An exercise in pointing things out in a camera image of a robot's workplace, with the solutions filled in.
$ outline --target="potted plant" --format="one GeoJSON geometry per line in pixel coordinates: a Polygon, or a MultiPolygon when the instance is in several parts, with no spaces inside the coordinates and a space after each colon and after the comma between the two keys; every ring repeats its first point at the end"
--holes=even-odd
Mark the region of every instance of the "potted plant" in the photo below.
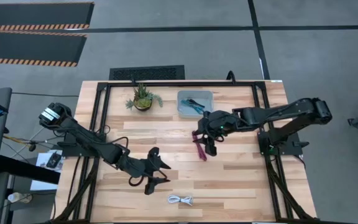
{"type": "Polygon", "coordinates": [[[125,104],[127,109],[132,109],[132,107],[135,106],[135,108],[140,111],[147,111],[152,107],[153,99],[158,101],[160,107],[163,105],[161,97],[148,91],[146,85],[143,85],[143,83],[140,83],[137,88],[134,88],[134,92],[134,100],[127,100],[125,104]]]}

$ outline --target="table leg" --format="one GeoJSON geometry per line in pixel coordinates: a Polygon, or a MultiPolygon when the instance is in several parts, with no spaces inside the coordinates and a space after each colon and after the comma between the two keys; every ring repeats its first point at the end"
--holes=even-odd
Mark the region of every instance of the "table leg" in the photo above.
{"type": "Polygon", "coordinates": [[[37,167],[25,162],[0,155],[0,172],[8,172],[12,175],[28,177],[33,180],[58,184],[60,174],[53,170],[37,167]]]}

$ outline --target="black metal frame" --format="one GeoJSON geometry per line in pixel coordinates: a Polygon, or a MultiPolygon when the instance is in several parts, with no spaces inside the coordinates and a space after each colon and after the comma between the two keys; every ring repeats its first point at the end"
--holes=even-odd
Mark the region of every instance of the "black metal frame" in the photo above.
{"type": "MultiPolygon", "coordinates": [[[[236,78],[231,71],[228,73],[226,79],[230,80],[231,82],[229,82],[229,81],[222,81],[222,82],[185,82],[185,81],[183,81],[183,82],[146,82],[146,84],[147,84],[147,86],[249,86],[252,89],[255,106],[260,107],[258,91],[257,91],[257,89],[259,88],[262,92],[264,106],[265,106],[265,108],[269,108],[269,99],[267,96],[265,82],[263,82],[263,81],[260,81],[260,82],[258,82],[258,81],[256,81],[256,82],[238,82],[238,81],[236,81],[236,78]]],[[[107,110],[108,110],[108,106],[109,106],[108,102],[109,102],[109,98],[111,96],[111,88],[114,88],[114,87],[135,87],[135,86],[137,86],[137,83],[133,82],[133,81],[127,82],[127,83],[105,83],[105,82],[98,83],[98,86],[96,89],[96,96],[95,96],[95,100],[94,100],[92,117],[91,117],[91,124],[89,127],[90,130],[94,131],[94,129],[95,129],[100,97],[101,97],[101,93],[103,90],[106,91],[106,94],[104,96],[100,127],[104,127],[104,125],[106,124],[107,110]]],[[[269,128],[273,128],[273,123],[270,122],[268,125],[269,125],[269,128]]],[[[282,217],[281,217],[281,213],[280,213],[280,207],[278,204],[278,196],[277,196],[277,190],[276,190],[275,185],[277,184],[280,190],[287,189],[287,183],[285,182],[285,175],[284,175],[284,171],[283,171],[281,155],[280,154],[275,155],[276,161],[277,161],[276,165],[277,165],[278,175],[275,173],[275,171],[272,168],[273,166],[272,166],[272,162],[270,160],[270,154],[265,153],[264,157],[265,157],[266,170],[268,173],[268,182],[269,182],[270,192],[271,192],[271,196],[272,196],[272,203],[273,203],[275,218],[276,218],[276,221],[279,221],[282,219],[282,217]]],[[[96,158],[94,162],[99,163],[99,158],[96,158]]],[[[80,175],[79,188],[82,186],[83,182],[85,181],[88,163],[89,163],[89,157],[84,158],[83,167],[82,167],[81,175],[80,175]]],[[[96,179],[93,180],[93,182],[89,188],[88,204],[86,206],[86,211],[85,211],[85,218],[89,219],[89,220],[90,220],[91,212],[92,212],[95,185],[96,185],[96,179]]],[[[286,212],[287,212],[287,218],[289,220],[293,220],[291,204],[294,204],[295,200],[291,200],[291,195],[289,197],[284,197],[284,199],[285,199],[285,208],[286,208],[286,212]]],[[[78,219],[79,213],[80,213],[80,203],[76,206],[76,210],[75,210],[74,216],[73,216],[74,220],[78,219]]]]}

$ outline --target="black floor mat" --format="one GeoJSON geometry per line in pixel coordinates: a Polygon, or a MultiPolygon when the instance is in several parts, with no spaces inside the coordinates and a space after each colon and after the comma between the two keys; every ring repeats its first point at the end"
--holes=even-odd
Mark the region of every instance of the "black floor mat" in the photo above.
{"type": "Polygon", "coordinates": [[[28,31],[0,31],[0,63],[75,67],[86,36],[28,31]]]}
{"type": "Polygon", "coordinates": [[[0,30],[88,28],[93,2],[0,4],[0,30]]]}
{"type": "Polygon", "coordinates": [[[185,80],[185,66],[110,68],[109,80],[185,80]]]}

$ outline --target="succulent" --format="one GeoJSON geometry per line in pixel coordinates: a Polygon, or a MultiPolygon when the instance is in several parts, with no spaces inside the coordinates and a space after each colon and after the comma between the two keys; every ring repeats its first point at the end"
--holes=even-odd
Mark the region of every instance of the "succulent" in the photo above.
{"type": "Polygon", "coordinates": [[[158,101],[160,107],[163,105],[161,96],[151,93],[143,83],[139,84],[137,88],[134,88],[134,93],[133,101],[127,100],[125,104],[127,109],[132,109],[133,106],[138,108],[148,108],[151,106],[153,99],[158,101]]]}

